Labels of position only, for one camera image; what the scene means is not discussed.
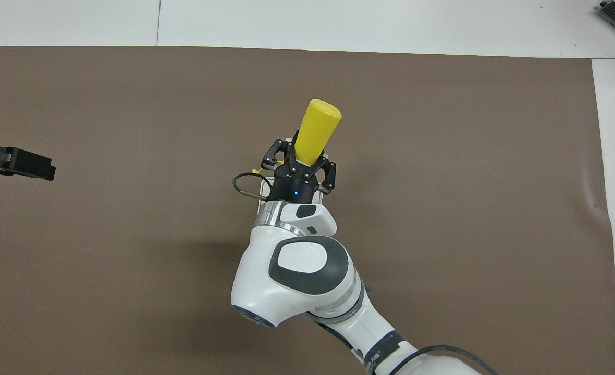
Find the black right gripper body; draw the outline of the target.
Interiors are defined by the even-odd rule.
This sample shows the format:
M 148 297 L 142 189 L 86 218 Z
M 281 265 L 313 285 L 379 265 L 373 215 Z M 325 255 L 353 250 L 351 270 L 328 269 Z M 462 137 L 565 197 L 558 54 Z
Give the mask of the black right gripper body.
M 317 191 L 317 178 L 309 175 L 310 166 L 307 166 L 294 156 L 286 157 L 283 164 L 276 157 L 268 158 L 268 166 L 274 164 L 274 181 L 268 195 L 269 201 L 285 201 L 289 203 L 310 203 Z

